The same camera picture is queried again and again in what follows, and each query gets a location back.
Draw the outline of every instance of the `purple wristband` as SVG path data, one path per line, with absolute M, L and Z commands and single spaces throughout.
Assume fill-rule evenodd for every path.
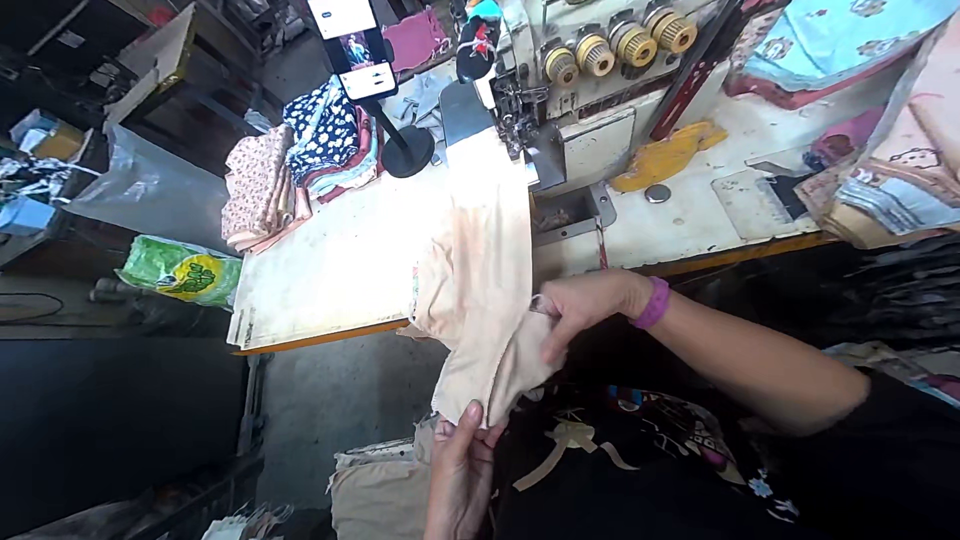
M 630 321 L 630 324 L 641 330 L 648 330 L 656 325 L 670 307 L 670 285 L 660 278 L 650 278 L 650 283 L 654 286 L 654 293 L 650 295 L 647 307 L 639 317 Z

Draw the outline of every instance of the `hand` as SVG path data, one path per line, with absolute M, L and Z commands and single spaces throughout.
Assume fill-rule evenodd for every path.
M 483 406 L 473 400 L 454 426 L 437 424 L 430 457 L 430 499 L 424 540 L 467 540 L 477 535 L 490 504 L 493 447 L 506 424 L 480 430 Z
M 647 306 L 652 290 L 650 280 L 621 269 L 544 283 L 541 292 L 549 301 L 545 309 L 560 321 L 543 341 L 543 361 L 552 363 L 577 333 L 614 313 L 636 319 Z

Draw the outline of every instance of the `phone screen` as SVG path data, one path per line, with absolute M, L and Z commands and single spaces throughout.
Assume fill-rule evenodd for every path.
M 383 35 L 367 0 L 309 0 L 333 72 L 351 100 L 379 98 L 396 90 Z

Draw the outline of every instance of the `fingernail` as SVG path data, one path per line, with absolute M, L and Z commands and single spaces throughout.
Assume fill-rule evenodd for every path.
M 480 418 L 481 414 L 483 414 L 483 406 L 477 400 L 471 400 L 470 405 L 467 405 L 467 415 L 476 420 Z

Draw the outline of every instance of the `person's right hand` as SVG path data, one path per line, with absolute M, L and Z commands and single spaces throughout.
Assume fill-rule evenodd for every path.
M 543 341 L 543 361 L 553 362 L 577 333 L 615 313 L 636 319 L 647 306 L 652 290 L 650 280 L 621 269 L 544 283 L 540 292 L 548 302 L 543 308 L 560 321 Z

